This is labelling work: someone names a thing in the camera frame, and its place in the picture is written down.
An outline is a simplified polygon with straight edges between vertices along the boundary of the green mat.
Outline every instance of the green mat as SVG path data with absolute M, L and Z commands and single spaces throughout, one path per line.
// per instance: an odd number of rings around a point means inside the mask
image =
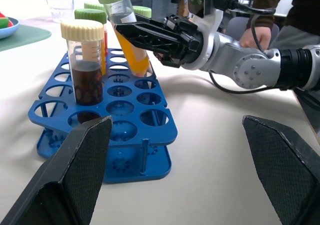
M 11 36 L 0 39 L 0 52 L 45 40 L 51 32 L 34 26 L 20 25 Z

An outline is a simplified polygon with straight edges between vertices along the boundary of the human hand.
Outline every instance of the human hand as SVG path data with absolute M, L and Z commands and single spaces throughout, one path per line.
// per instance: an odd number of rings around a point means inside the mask
M 255 33 L 262 49 L 267 50 L 271 40 L 271 29 L 266 26 L 257 26 L 255 27 Z M 239 42 L 243 48 L 258 48 L 251 28 L 245 30 Z

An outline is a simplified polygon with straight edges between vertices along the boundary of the chair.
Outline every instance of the chair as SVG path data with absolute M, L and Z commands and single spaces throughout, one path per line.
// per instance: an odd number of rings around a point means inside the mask
M 239 41 L 246 31 L 247 23 L 249 18 L 248 17 L 242 17 L 242 16 L 236 16 L 232 18 L 225 30 L 225 34 L 234 38 L 235 40 Z M 276 24 L 273 24 L 272 30 L 271 30 L 271 42 L 276 38 L 276 36 L 279 33 L 279 27 Z

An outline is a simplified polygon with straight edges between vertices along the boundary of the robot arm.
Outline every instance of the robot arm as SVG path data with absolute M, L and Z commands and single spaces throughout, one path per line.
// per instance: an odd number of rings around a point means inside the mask
M 237 0 L 188 0 L 193 21 L 171 15 L 164 23 L 137 15 L 116 30 L 138 48 L 153 51 L 165 66 L 225 75 L 239 87 L 320 90 L 320 45 L 304 49 L 243 48 L 217 32 L 226 9 L 248 9 Z M 270 13 L 257 10 L 252 13 Z

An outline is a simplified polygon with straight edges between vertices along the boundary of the sleeve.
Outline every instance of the sleeve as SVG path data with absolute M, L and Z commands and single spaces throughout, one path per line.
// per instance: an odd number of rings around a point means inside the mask
M 253 1 L 253 8 L 256 9 L 268 9 L 268 8 L 276 8 L 278 6 L 280 0 L 254 0 Z M 246 28 L 249 29 L 251 27 L 251 18 L 249 19 Z M 258 19 L 255 21 L 255 26 L 256 27 L 268 27 L 272 28 L 274 24 L 274 16 L 273 15 L 268 15 L 268 16 L 260 16 Z

